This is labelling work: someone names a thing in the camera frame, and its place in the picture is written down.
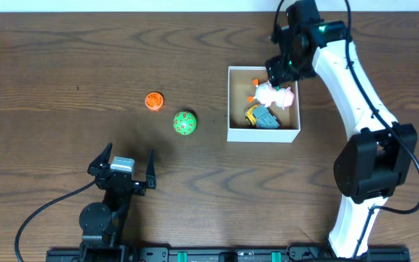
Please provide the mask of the pink and white toy duck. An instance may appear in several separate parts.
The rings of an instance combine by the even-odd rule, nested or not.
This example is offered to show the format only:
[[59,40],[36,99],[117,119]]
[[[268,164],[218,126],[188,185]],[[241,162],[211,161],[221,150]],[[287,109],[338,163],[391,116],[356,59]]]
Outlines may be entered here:
[[266,108],[274,103],[282,110],[290,107],[294,103],[295,94],[291,87],[273,87],[270,82],[260,83],[258,79],[254,79],[252,84],[255,86],[255,95],[247,98],[248,103],[258,100]]

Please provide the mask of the grey and yellow toy truck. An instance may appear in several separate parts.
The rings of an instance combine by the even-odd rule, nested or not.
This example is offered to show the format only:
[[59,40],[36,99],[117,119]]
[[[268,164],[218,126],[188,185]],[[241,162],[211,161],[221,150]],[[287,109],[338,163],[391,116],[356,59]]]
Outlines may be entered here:
[[275,130],[280,127],[276,117],[261,104],[255,104],[244,112],[246,123],[258,129]]

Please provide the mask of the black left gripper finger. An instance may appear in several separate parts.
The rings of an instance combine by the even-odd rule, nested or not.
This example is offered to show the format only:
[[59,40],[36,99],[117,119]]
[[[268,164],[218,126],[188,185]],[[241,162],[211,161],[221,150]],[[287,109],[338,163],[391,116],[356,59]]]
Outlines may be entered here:
[[145,172],[146,188],[156,188],[156,172],[154,167],[154,150],[151,151],[146,172]]
[[109,143],[105,149],[89,164],[87,172],[90,175],[101,175],[104,169],[109,168],[109,159],[111,157],[112,143]]

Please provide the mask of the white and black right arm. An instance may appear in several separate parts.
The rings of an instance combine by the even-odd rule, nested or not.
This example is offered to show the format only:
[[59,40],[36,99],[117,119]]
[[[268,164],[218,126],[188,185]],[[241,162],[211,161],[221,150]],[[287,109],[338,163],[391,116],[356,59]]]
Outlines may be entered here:
[[333,258],[368,258],[367,240],[381,210],[400,215],[419,210],[419,200],[407,210],[386,206],[411,164],[419,175],[416,130],[412,124],[398,123],[382,104],[344,22],[307,18],[285,27],[275,24],[271,41],[281,53],[266,62],[269,83],[278,87],[319,76],[339,110],[348,142],[333,166],[342,198],[328,242]]

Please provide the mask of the green ball with red numbers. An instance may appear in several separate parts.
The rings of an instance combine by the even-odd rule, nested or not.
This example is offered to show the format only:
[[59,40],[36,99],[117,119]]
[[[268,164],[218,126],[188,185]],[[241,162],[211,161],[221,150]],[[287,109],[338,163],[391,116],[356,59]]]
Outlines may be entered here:
[[190,111],[180,111],[175,114],[172,124],[177,134],[190,135],[197,128],[197,119]]

